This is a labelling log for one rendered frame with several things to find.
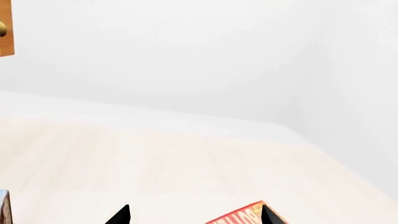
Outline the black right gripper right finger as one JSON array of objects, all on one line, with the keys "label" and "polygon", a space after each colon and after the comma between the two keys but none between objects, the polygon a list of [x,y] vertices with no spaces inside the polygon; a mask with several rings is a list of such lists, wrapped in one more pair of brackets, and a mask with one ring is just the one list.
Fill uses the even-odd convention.
[{"label": "black right gripper right finger", "polygon": [[275,214],[267,205],[262,205],[261,213],[262,224],[286,224],[277,214]]}]

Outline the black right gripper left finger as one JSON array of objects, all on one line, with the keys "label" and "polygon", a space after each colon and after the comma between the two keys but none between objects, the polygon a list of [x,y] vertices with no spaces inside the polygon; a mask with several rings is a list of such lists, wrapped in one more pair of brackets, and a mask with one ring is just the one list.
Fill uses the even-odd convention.
[{"label": "black right gripper left finger", "polygon": [[105,224],[130,224],[129,205],[123,206],[123,208],[116,212]]}]

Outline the red printed box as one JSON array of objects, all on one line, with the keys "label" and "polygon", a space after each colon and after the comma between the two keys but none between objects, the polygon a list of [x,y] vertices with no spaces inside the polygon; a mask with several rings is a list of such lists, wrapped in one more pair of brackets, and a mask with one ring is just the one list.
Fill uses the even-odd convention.
[{"label": "red printed box", "polygon": [[228,214],[220,216],[219,218],[211,220],[210,222],[206,222],[205,224],[262,224],[261,213],[262,205],[264,204],[267,205],[264,201],[252,203],[245,207],[229,212]]}]

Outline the blue grey carton box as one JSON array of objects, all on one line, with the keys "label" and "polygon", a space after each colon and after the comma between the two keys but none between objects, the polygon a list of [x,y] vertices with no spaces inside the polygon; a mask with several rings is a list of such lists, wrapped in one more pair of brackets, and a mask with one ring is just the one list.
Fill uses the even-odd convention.
[{"label": "blue grey carton box", "polygon": [[0,190],[0,224],[13,224],[8,190]]}]

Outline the wooden door with knob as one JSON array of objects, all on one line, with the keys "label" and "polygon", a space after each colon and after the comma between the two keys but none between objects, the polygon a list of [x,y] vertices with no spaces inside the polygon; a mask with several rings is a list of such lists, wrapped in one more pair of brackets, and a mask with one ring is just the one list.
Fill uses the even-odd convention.
[{"label": "wooden door with knob", "polygon": [[11,0],[0,0],[0,57],[14,54]]}]

